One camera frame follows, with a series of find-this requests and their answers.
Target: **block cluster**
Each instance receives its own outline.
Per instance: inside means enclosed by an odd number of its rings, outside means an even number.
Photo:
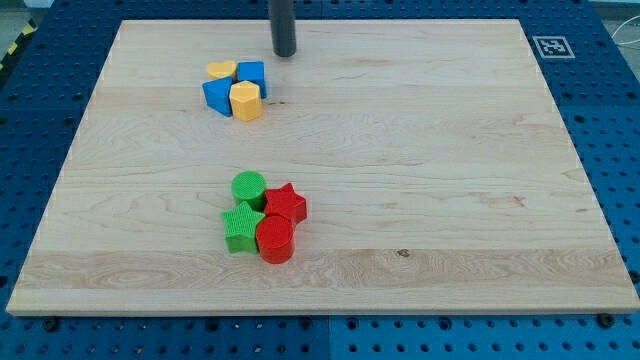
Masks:
[[[251,121],[262,115],[267,97],[264,63],[212,62],[206,67],[211,81],[202,84],[207,105],[224,116]]]
[[[259,253],[271,264],[282,264],[295,251],[296,226],[307,218],[307,200],[291,183],[267,189],[255,171],[238,174],[231,182],[236,208],[222,213],[229,252]]]

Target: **black cylinder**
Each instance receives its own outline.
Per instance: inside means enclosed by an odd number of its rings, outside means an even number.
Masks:
[[[296,15],[293,0],[269,0],[273,52],[280,57],[296,53]]]

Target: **blue block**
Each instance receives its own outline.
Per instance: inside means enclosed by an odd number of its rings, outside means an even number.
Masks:
[[[231,116],[229,92],[232,84],[233,78],[231,76],[202,84],[207,105],[224,116]]]
[[[238,82],[245,80],[260,86],[260,97],[267,98],[267,85],[264,81],[264,63],[262,61],[238,63]]]

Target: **wooden board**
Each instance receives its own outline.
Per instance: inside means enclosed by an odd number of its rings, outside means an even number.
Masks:
[[[14,315],[632,312],[638,297],[515,20],[125,21]],[[251,123],[210,61],[264,60]],[[228,254],[232,178],[310,204],[284,265]]]

